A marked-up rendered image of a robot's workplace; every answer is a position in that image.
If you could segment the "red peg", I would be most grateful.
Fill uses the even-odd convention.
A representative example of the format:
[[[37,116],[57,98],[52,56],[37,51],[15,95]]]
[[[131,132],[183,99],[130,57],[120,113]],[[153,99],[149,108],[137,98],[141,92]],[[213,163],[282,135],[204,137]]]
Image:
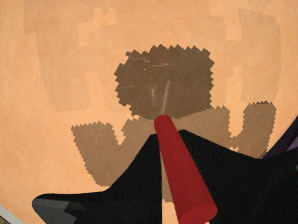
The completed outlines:
[[[206,224],[213,220],[218,212],[217,206],[176,125],[170,117],[158,116],[153,127],[160,144],[178,224]]]

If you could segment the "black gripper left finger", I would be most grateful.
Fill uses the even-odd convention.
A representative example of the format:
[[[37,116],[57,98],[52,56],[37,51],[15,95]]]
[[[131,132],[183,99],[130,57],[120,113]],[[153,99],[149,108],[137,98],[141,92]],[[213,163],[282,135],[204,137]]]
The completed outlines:
[[[100,192],[47,193],[32,208],[45,224],[162,224],[162,167],[157,133],[116,183]]]

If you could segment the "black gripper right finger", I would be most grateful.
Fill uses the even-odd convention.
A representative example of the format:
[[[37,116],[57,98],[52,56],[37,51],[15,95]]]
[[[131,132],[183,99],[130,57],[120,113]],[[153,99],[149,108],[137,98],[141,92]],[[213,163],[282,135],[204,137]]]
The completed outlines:
[[[298,173],[298,147],[261,160],[178,132],[217,206],[210,224],[250,224],[270,189]]]

